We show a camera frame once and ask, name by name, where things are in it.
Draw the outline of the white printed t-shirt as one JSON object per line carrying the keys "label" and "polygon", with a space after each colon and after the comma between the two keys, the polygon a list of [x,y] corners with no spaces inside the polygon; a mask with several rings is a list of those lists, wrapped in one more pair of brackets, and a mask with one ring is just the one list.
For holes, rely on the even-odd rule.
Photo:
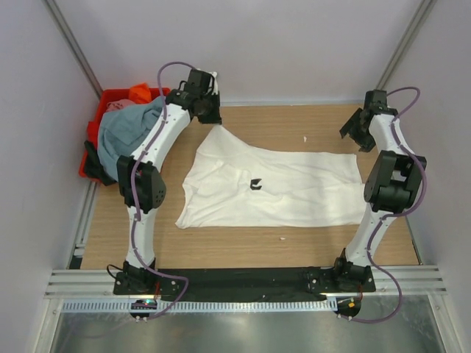
{"label": "white printed t-shirt", "polygon": [[177,227],[333,227],[366,209],[354,154],[270,151],[222,126],[199,145]]}

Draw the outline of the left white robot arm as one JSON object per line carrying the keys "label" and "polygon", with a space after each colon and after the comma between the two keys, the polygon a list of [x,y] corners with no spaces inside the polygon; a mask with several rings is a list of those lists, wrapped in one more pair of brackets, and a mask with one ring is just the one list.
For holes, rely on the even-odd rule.
{"label": "left white robot arm", "polygon": [[116,281],[130,281],[141,294],[150,293],[156,285],[154,226],[157,209],[166,196],[162,164],[194,118],[201,124],[222,122],[217,76],[215,71],[192,68],[178,88],[159,95],[163,106],[150,133],[130,156],[118,159],[118,186],[130,219],[130,242]]}

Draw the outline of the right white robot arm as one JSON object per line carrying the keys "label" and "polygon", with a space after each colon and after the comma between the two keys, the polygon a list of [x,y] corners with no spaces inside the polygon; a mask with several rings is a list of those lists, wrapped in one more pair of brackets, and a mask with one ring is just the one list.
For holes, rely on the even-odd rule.
{"label": "right white robot arm", "polygon": [[373,282],[373,257],[395,219],[411,213],[426,189],[424,157],[412,152],[400,130],[400,114],[387,102],[384,90],[369,90],[339,130],[362,152],[378,150],[364,186],[366,210],[357,232],[336,258],[331,280],[341,291],[366,288]]}

